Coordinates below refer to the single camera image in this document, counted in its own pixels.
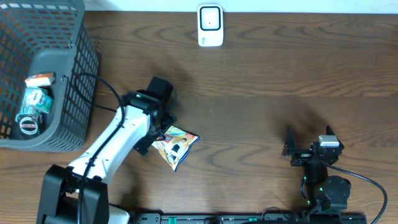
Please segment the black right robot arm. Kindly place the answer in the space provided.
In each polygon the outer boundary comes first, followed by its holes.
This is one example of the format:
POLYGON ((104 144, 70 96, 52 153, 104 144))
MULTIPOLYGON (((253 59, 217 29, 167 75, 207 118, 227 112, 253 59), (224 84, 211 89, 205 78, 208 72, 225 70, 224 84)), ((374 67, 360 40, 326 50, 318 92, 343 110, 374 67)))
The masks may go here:
POLYGON ((338 175, 328 175, 328 167, 338 161, 344 148, 329 126, 307 149, 297 147, 293 130, 289 129, 282 154, 291 157, 290 165, 303 168, 301 194, 310 207, 306 216, 347 209, 351 182, 338 175))

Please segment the yellow snack chip bag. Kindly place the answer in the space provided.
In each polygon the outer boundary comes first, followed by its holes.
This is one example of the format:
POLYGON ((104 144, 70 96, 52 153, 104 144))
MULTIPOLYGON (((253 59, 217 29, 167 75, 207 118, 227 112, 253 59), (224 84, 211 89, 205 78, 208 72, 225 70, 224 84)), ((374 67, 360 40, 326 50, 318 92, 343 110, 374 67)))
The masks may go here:
POLYGON ((171 126, 152 143, 152 146, 176 172, 190 148, 199 140, 199 135, 171 126))

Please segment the green Kleenex tissue pack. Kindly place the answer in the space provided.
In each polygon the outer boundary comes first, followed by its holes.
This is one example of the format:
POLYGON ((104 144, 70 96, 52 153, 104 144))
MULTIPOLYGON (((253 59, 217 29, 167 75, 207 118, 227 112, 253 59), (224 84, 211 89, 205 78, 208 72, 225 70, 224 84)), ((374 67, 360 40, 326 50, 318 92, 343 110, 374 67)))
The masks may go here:
POLYGON ((33 107, 35 110, 40 113, 49 114, 54 100, 49 96, 49 93, 46 89, 37 88, 37 87, 28 87, 26 89, 26 99, 25 102, 33 107))

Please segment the orange Kleenex tissue pack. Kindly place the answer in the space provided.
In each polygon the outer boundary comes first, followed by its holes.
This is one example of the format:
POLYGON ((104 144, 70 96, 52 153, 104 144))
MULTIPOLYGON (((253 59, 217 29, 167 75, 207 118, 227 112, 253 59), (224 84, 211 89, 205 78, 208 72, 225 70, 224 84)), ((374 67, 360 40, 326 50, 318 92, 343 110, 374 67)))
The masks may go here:
POLYGON ((55 81, 55 73, 38 73, 25 79, 27 87, 50 86, 55 81))

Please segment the dark green Zam-Buk tin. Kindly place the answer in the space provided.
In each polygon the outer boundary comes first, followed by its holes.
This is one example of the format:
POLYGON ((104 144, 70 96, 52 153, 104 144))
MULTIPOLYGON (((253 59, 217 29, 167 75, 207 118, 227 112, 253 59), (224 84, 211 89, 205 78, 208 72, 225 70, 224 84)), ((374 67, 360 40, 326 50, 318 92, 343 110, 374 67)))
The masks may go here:
POLYGON ((41 114, 22 114, 16 116, 16 138, 33 139, 40 136, 44 130, 41 114))

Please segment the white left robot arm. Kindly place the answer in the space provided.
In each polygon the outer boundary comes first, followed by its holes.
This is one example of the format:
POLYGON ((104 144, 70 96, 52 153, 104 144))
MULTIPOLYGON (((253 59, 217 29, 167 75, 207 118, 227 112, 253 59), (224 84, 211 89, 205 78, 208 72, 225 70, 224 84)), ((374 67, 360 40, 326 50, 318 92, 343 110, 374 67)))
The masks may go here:
POLYGON ((37 223, 129 223, 129 211, 109 202, 108 186, 133 149, 145 154, 175 122, 168 107, 174 86, 153 77, 145 90, 118 96, 113 120, 67 167, 45 173, 37 223))

